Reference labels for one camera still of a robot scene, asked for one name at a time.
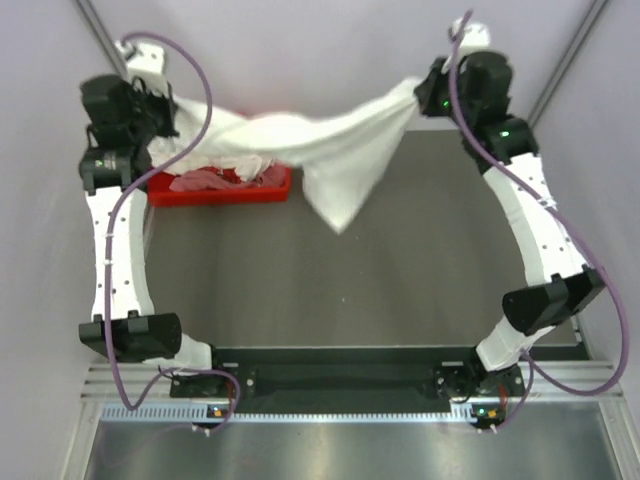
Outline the white t shirt with print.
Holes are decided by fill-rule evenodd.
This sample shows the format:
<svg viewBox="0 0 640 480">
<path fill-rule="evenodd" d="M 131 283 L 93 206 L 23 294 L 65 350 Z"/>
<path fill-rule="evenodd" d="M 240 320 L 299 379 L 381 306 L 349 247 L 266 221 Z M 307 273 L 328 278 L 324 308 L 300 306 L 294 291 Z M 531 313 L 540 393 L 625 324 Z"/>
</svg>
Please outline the white t shirt with print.
<svg viewBox="0 0 640 480">
<path fill-rule="evenodd" d="M 384 95 L 324 119 L 290 112 L 246 118 L 178 98 L 178 140 L 187 146 L 202 133 L 196 147 L 207 153 L 258 154 L 302 169 L 306 199 L 340 234 L 382 179 L 417 113 L 414 89 L 419 82 L 406 78 Z"/>
</svg>

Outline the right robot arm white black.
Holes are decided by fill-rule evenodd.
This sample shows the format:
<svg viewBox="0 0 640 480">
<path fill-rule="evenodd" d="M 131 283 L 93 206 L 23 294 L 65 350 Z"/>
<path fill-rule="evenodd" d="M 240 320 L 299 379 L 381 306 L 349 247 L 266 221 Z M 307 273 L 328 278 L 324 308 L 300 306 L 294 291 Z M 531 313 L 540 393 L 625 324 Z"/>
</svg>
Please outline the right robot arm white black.
<svg viewBox="0 0 640 480">
<path fill-rule="evenodd" d="M 502 371 L 516 364 L 521 352 L 581 312 L 604 288 L 547 210 L 552 198 L 539 145 L 528 122 L 508 111 L 512 76 L 503 54 L 479 51 L 464 58 L 456 82 L 469 129 L 498 163 L 484 159 L 469 140 L 463 147 L 504 210 L 526 279 L 525 287 L 503 296 L 502 319 L 471 356 L 466 380 L 481 396 L 502 385 Z"/>
</svg>

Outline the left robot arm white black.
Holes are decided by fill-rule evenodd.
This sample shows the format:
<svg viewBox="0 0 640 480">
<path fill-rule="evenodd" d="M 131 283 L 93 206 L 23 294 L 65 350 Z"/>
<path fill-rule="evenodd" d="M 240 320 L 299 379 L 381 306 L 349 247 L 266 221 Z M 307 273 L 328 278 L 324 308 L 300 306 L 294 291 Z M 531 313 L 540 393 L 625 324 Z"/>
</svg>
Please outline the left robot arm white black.
<svg viewBox="0 0 640 480">
<path fill-rule="evenodd" d="M 195 369 L 194 387 L 216 396 L 227 374 L 214 364 L 213 348 L 186 335 L 176 314 L 156 313 L 147 286 L 148 195 L 137 181 L 152 167 L 148 144 L 176 133 L 174 102 L 152 93 L 140 78 L 113 74 L 83 82 L 80 91 L 90 123 L 79 174 L 93 222 L 96 287 L 91 319 L 79 326 L 79 339 L 120 363 Z"/>
</svg>

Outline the white t shirt in bin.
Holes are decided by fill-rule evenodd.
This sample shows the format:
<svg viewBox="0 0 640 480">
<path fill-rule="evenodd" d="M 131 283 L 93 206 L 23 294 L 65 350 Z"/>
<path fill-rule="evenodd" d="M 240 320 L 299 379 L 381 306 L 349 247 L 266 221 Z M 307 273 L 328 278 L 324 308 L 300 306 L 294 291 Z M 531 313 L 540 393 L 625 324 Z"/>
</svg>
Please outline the white t shirt in bin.
<svg viewBox="0 0 640 480">
<path fill-rule="evenodd" d="M 166 163 L 185 148 L 186 143 L 179 140 L 160 137 L 154 139 L 148 146 L 152 166 L 158 167 Z M 200 147 L 196 147 L 182 159 L 165 168 L 164 172 L 180 176 L 187 172 L 212 167 L 218 170 L 231 170 L 242 181 L 250 181 L 275 164 L 276 161 L 272 157 L 258 154 L 207 153 Z"/>
</svg>

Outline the red plastic bin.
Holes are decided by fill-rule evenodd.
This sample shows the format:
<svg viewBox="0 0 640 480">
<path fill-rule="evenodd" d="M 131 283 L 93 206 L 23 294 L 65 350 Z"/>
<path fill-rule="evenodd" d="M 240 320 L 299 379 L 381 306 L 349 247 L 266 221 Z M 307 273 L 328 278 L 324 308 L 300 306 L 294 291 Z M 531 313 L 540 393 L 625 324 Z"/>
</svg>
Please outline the red plastic bin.
<svg viewBox="0 0 640 480">
<path fill-rule="evenodd" d="M 280 186 L 256 186 L 231 189 L 196 190 L 176 192 L 170 189 L 174 176 L 159 173 L 148 182 L 148 201 L 154 207 L 185 207 L 227 204 L 260 204 L 284 202 L 288 199 L 292 184 L 292 170 L 283 170 L 284 178 Z"/>
</svg>

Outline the pink t shirt in bin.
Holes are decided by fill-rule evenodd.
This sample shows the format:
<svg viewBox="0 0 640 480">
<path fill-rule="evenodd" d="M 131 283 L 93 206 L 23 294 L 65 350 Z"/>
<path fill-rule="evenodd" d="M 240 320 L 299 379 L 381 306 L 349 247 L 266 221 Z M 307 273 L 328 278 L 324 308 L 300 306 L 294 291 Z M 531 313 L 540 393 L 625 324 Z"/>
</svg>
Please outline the pink t shirt in bin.
<svg viewBox="0 0 640 480">
<path fill-rule="evenodd" d="M 195 192 L 281 187 L 287 173 L 288 169 L 280 165 L 269 165 L 253 176 L 242 176 L 235 168 L 204 167 L 176 176 L 170 183 L 169 190 Z"/>
</svg>

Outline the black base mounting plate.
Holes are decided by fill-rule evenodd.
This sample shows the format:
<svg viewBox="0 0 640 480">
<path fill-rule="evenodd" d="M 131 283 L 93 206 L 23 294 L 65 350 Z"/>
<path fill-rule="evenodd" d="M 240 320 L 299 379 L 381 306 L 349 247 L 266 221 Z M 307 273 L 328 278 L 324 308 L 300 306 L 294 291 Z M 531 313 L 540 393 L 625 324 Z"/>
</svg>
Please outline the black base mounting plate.
<svg viewBox="0 0 640 480">
<path fill-rule="evenodd" d="M 479 380 L 460 362 L 274 364 L 245 363 L 226 370 L 233 374 L 247 399 L 280 392 L 356 392 L 407 390 L 426 398 L 518 396 L 525 381 L 518 367 Z"/>
</svg>

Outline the left corner aluminium post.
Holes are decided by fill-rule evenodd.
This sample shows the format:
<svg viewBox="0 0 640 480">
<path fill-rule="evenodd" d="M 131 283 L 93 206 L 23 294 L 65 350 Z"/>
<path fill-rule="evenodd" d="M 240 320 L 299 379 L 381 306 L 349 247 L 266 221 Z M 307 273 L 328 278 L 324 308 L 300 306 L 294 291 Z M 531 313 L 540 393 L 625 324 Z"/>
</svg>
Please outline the left corner aluminium post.
<svg viewBox="0 0 640 480">
<path fill-rule="evenodd" d="M 77 8 L 89 33 L 113 70 L 119 75 L 123 74 L 125 69 L 122 58 L 93 2 L 91 0 L 72 0 L 71 3 Z"/>
</svg>

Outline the corner aluminium post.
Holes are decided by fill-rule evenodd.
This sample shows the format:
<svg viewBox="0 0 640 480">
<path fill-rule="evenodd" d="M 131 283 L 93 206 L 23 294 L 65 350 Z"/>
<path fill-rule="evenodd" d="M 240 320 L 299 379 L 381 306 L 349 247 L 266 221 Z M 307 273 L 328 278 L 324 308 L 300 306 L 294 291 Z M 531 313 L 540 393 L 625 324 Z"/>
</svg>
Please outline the corner aluminium post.
<svg viewBox="0 0 640 480">
<path fill-rule="evenodd" d="M 93 2 L 91 0 L 72 0 L 71 3 L 77 8 L 89 33 L 113 70 L 119 75 L 123 74 L 125 69 L 122 58 Z"/>
<path fill-rule="evenodd" d="M 585 13 L 572 31 L 568 44 L 561 51 L 550 77 L 531 108 L 528 115 L 528 121 L 531 126 L 535 127 L 539 123 L 564 78 L 569 73 L 582 48 L 588 42 L 590 35 L 603 18 L 610 4 L 610 0 L 592 0 L 588 2 Z"/>
</svg>

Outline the right corner aluminium post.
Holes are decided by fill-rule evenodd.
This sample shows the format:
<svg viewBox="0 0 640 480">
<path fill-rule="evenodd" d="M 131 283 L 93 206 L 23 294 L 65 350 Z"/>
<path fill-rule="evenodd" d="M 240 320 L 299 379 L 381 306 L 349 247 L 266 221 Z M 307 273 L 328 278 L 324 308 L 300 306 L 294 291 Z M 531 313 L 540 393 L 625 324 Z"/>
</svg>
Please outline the right corner aluminium post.
<svg viewBox="0 0 640 480">
<path fill-rule="evenodd" d="M 531 108 L 528 115 L 528 121 L 531 126 L 535 127 L 539 123 L 564 78 L 569 73 L 582 48 L 588 42 L 590 35 L 603 18 L 610 4 L 610 0 L 592 0 L 588 2 L 585 13 L 572 31 L 568 44 L 561 51 L 550 77 Z"/>
</svg>

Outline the aluminium extrusion rail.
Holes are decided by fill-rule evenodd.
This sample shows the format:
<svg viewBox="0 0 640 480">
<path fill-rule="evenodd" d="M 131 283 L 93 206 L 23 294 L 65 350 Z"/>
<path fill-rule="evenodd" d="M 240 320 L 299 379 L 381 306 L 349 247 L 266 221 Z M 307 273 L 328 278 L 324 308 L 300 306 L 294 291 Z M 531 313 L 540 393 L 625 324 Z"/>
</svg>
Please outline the aluminium extrusion rail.
<svg viewBox="0 0 640 480">
<path fill-rule="evenodd" d="M 126 394 L 132 403 L 137 401 L 146 386 L 158 373 L 156 367 L 141 364 L 122 364 L 119 366 L 119 371 Z M 170 387 L 170 380 L 161 378 L 149 390 L 146 399 L 166 399 L 169 397 Z M 120 400 L 111 367 L 107 363 L 96 363 L 89 366 L 81 398 L 94 401 Z"/>
</svg>

